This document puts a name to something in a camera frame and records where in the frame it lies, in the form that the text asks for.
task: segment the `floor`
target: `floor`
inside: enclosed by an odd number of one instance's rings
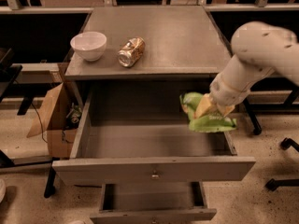
[[[42,0],[43,5],[73,6],[71,0]],[[78,6],[93,6],[100,0],[76,0]],[[39,107],[42,99],[36,99]],[[47,144],[41,135],[26,138],[36,116],[33,108],[26,115],[17,116],[19,99],[6,99],[0,104],[0,149],[12,160],[47,156]],[[206,182],[207,205],[217,209],[208,224],[268,224],[298,223],[299,188],[281,187],[269,191],[264,187],[271,179],[299,178],[299,153],[293,148],[282,150],[279,143],[289,137],[299,141],[299,116],[296,114],[258,114],[263,132],[252,134],[249,116],[240,108],[232,114],[237,118],[237,129],[231,132],[239,156],[250,156],[256,163],[240,182]],[[7,194],[0,203],[2,224],[67,224],[83,220],[92,224],[91,213],[99,207],[101,188],[66,186],[56,176],[56,193],[44,198],[48,179],[48,164],[19,169],[0,169],[0,178],[7,185]]]

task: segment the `cardboard box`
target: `cardboard box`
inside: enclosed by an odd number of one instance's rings
[[[32,137],[47,132],[48,150],[52,157],[68,158],[71,153],[77,129],[64,129],[71,105],[64,83],[49,90],[38,110],[40,119],[36,116],[27,134],[27,137]]]

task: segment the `green bag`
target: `green bag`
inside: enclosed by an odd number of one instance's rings
[[[236,129],[236,119],[224,117],[220,112],[195,118],[195,111],[204,95],[198,92],[189,92],[179,96],[183,111],[188,115],[189,129],[194,132],[216,133],[227,132]]]

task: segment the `drawer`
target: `drawer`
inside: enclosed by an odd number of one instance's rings
[[[252,157],[238,157],[229,133],[193,133],[179,96],[196,81],[94,82],[71,157],[53,168],[66,185],[242,180]]]
[[[182,223],[211,220],[202,185],[194,183],[106,184],[93,223]]]

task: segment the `can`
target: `can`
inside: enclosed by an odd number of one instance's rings
[[[141,37],[130,39],[119,51],[119,62],[124,67],[132,67],[143,55],[145,42]]]

